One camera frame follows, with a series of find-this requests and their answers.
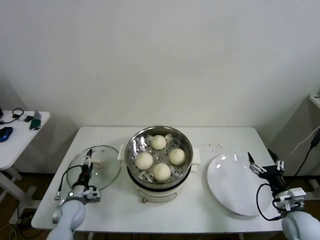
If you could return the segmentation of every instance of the floor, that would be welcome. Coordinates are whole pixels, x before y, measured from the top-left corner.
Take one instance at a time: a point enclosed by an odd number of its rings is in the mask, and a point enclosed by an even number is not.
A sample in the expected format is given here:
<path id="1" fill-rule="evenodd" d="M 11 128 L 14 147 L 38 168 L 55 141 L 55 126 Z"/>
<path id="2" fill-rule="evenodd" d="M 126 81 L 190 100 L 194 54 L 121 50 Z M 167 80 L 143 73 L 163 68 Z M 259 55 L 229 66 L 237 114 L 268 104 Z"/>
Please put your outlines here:
<path id="1" fill-rule="evenodd" d="M 37 191 L 34 195 L 34 199 L 41 200 L 44 196 L 53 175 L 39 175 L 39 174 L 25 174 L 23 175 L 23 180 L 21 182 L 16 182 L 16 185 L 22 190 L 26 191 L 30 186 L 37 186 Z M 306 192 L 312 191 L 311 186 L 306 180 L 294 180 L 291 183 L 291 187 L 302 187 Z M 10 217 L 15 212 L 17 206 L 17 201 L 11 195 L 7 194 L 4 200 L 0 203 L 0 229 L 8 224 Z M 320 201 L 306 201 L 305 211 L 312 214 L 315 218 L 320 220 Z M 10 227 L 6 227 L 0 231 L 0 240 L 9 240 L 12 230 Z M 39 231 L 37 229 L 31 228 L 23 231 L 25 237 L 32 237 L 34 235 L 39 235 L 34 240 L 45 240 L 48 231 Z M 89 233 L 78 232 L 75 236 L 76 239 L 86 240 Z M 256 236 L 257 234 L 244 234 L 245 240 L 250 240 L 250 238 Z M 259 233 L 259 237 L 264 236 L 264 233 Z M 21 233 L 17 233 L 17 240 L 23 240 Z M 94 240 L 239 240 L 237 234 L 204 234 L 204 235 L 185 235 L 185 234 L 120 234 L 120 233 L 96 233 L 94 235 Z M 283 233 L 279 232 L 270 240 L 286 240 Z"/>

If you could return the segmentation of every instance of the computer mouse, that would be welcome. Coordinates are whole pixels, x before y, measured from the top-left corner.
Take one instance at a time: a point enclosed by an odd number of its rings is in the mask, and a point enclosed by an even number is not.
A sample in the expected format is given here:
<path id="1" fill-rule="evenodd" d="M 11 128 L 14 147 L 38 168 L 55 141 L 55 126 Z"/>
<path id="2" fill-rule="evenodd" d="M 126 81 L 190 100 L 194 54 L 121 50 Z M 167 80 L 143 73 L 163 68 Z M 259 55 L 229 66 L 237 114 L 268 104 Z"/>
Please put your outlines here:
<path id="1" fill-rule="evenodd" d="M 0 129 L 0 143 L 7 141 L 10 135 L 12 134 L 13 127 L 6 126 Z"/>

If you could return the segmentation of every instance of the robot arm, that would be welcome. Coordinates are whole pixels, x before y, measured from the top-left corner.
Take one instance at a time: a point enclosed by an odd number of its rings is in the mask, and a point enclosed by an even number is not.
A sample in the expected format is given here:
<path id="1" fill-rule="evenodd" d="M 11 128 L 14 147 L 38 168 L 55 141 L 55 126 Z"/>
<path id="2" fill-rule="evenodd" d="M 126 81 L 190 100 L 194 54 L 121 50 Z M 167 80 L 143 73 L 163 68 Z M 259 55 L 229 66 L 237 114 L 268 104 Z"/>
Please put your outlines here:
<path id="1" fill-rule="evenodd" d="M 261 179 L 266 179 L 271 187 L 273 204 L 282 218 L 282 229 L 288 240 L 315 240 L 320 236 L 320 222 L 304 212 L 305 191 L 298 188 L 288 188 L 282 178 L 284 161 L 276 165 L 258 166 L 248 152 L 249 168 Z"/>
<path id="2" fill-rule="evenodd" d="M 73 240 L 73 230 L 81 225 L 86 216 L 85 205 L 79 200 L 70 200 L 62 205 L 61 217 L 47 240 Z"/>
<path id="3" fill-rule="evenodd" d="M 100 201 L 100 191 L 94 186 L 89 186 L 92 172 L 92 149 L 88 151 L 82 161 L 81 173 L 66 199 L 63 199 L 53 213 L 52 222 L 57 224 L 47 237 L 47 240 L 72 240 L 73 231 L 85 219 L 85 204 Z"/>

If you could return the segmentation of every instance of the round white plate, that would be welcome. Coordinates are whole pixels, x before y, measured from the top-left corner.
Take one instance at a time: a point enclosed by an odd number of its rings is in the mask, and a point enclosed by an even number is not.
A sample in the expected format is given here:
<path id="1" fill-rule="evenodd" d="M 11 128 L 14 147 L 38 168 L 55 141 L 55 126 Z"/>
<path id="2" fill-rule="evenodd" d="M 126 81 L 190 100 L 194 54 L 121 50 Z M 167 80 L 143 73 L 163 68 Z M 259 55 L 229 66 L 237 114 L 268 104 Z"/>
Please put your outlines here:
<path id="1" fill-rule="evenodd" d="M 245 216 L 259 215 L 256 194 L 266 180 L 249 169 L 247 153 L 224 154 L 215 157 L 208 167 L 207 180 L 216 199 L 232 212 Z M 259 192 L 259 207 L 263 212 L 273 197 L 268 186 Z"/>

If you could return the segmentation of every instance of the wire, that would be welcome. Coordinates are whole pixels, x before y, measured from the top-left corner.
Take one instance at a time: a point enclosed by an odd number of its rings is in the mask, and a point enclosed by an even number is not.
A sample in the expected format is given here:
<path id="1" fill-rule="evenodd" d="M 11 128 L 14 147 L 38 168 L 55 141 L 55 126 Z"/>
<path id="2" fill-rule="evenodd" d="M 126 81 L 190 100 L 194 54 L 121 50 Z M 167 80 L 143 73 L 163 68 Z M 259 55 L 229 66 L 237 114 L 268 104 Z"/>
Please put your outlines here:
<path id="1" fill-rule="evenodd" d="M 256 202 L 256 207 L 258 208 L 258 211 L 259 211 L 260 215 L 261 215 L 265 220 L 267 220 L 267 221 L 269 221 L 269 222 L 271 222 L 271 221 L 277 221 L 277 220 L 279 220 L 279 219 L 282 219 L 282 216 L 276 216 L 276 217 L 274 217 L 274 218 L 266 218 L 266 217 L 263 215 L 263 213 L 261 212 L 260 207 L 259 207 L 259 203 L 258 203 L 258 196 L 259 196 L 260 189 L 261 189 L 263 186 L 269 186 L 269 187 L 271 188 L 270 184 L 264 183 L 264 184 L 261 184 L 261 185 L 259 186 L 259 188 L 258 188 L 258 191 L 256 191 L 255 202 Z"/>
<path id="2" fill-rule="evenodd" d="M 17 110 L 20 110 L 22 113 L 16 114 L 15 111 L 17 111 Z M 14 122 L 15 120 L 17 120 L 18 118 L 20 118 L 24 113 L 25 113 L 25 111 L 24 111 L 22 108 L 16 107 L 15 109 L 12 110 L 12 117 L 13 117 L 14 119 L 11 120 L 11 121 L 6 121 L 6 122 L 0 121 L 0 125 L 10 124 L 10 123 Z"/>
<path id="3" fill-rule="evenodd" d="M 285 208 L 277 207 L 274 200 L 272 201 L 272 206 L 279 211 L 287 211 Z"/>
<path id="4" fill-rule="evenodd" d="M 3 226 L 2 228 L 0 228 L 0 232 L 1 232 L 3 229 L 5 229 L 6 227 L 10 227 L 10 228 L 12 229 L 12 231 L 11 231 L 11 233 L 10 233 L 10 235 L 9 235 L 9 240 L 11 240 L 11 235 L 12 235 L 12 233 L 14 233 L 14 235 L 15 235 L 14 240 L 16 240 L 16 239 L 17 239 L 17 232 L 14 230 L 14 228 L 13 228 L 10 224 L 7 224 L 7 225 Z"/>
<path id="5" fill-rule="evenodd" d="M 306 137 L 306 139 L 304 139 L 303 141 L 299 142 L 298 145 L 292 150 L 292 152 L 290 152 L 289 155 L 286 156 L 283 160 L 288 159 L 288 158 L 297 150 L 297 148 L 298 148 L 301 144 L 303 144 L 305 141 L 307 141 L 307 140 L 315 133 L 315 131 L 317 131 L 318 129 L 320 129 L 320 126 L 318 126 L 315 130 L 313 130 L 313 131 L 310 133 L 310 135 Z"/>
<path id="6" fill-rule="evenodd" d="M 20 219 L 20 215 L 19 215 L 19 202 L 18 202 L 18 200 L 16 200 L 16 209 L 17 209 L 17 219 L 19 220 Z M 39 231 L 36 235 L 34 235 L 34 236 L 26 236 L 26 235 L 24 235 L 24 233 L 23 233 L 23 231 L 20 229 L 20 224 L 17 222 L 16 223 L 16 225 L 17 225 L 17 227 L 18 227 L 18 230 L 19 230 L 19 232 L 20 232 L 20 234 L 21 234 L 21 236 L 24 238 L 24 239 L 34 239 L 34 238 L 36 238 L 36 237 L 38 237 L 40 234 L 42 234 L 44 231 L 43 230 L 41 230 L 41 231 Z"/>
<path id="7" fill-rule="evenodd" d="M 60 192 L 61 189 L 62 189 L 62 183 L 63 183 L 63 181 L 64 181 L 64 176 L 65 176 L 65 174 L 66 174 L 70 169 L 78 168 L 78 167 L 82 167 L 82 165 L 75 165 L 75 166 L 69 167 L 69 168 L 63 173 L 63 175 L 62 175 L 62 177 L 61 177 L 61 182 L 60 182 L 60 185 L 59 185 L 59 188 L 58 188 L 58 191 L 59 191 L 59 192 Z"/>
<path id="8" fill-rule="evenodd" d="M 309 148 L 308 152 L 306 153 L 305 158 L 304 158 L 303 162 L 301 163 L 298 171 L 296 171 L 295 175 L 293 175 L 293 176 L 291 177 L 291 179 L 287 182 L 287 185 L 289 185 L 289 184 L 291 183 L 291 181 L 293 180 L 293 178 L 298 175 L 298 173 L 300 172 L 301 168 L 304 166 L 305 162 L 307 161 L 308 156 L 309 156 L 309 153 L 311 152 L 311 150 L 312 150 L 313 148 L 314 148 L 313 146 L 310 146 L 310 148 Z"/>

